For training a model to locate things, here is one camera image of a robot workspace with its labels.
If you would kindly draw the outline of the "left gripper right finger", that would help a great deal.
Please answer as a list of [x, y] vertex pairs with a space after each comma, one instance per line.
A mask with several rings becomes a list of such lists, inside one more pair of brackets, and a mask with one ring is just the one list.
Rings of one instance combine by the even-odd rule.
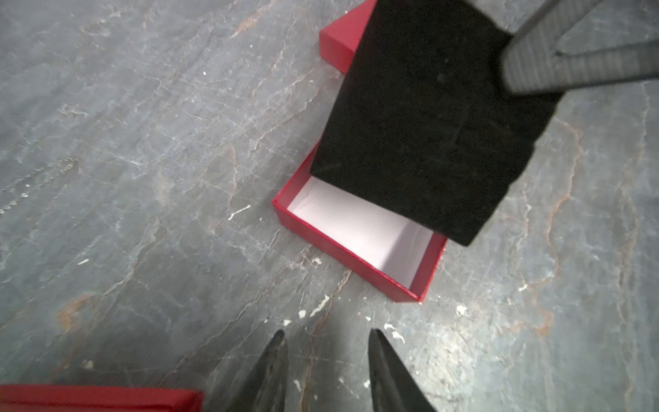
[[435, 411], [379, 329], [369, 333], [368, 359], [374, 411]]

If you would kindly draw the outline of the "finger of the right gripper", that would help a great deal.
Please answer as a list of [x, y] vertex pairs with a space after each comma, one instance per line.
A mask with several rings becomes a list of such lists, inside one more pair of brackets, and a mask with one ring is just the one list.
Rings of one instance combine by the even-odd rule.
[[560, 38], [598, 1], [547, 1], [500, 55], [500, 76], [512, 94], [568, 91], [658, 77], [658, 41], [564, 54]]

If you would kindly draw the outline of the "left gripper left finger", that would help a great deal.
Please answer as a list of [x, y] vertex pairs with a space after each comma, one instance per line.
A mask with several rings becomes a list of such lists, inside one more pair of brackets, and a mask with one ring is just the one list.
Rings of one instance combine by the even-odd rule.
[[288, 384], [288, 341], [283, 330], [269, 341], [227, 411], [285, 410]]

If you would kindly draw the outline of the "jewelry box lid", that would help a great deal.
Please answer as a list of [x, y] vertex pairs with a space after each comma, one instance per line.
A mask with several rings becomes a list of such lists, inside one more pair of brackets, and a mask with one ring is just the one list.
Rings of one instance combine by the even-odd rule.
[[343, 75], [349, 71], [376, 3], [365, 1], [319, 32], [320, 57]]

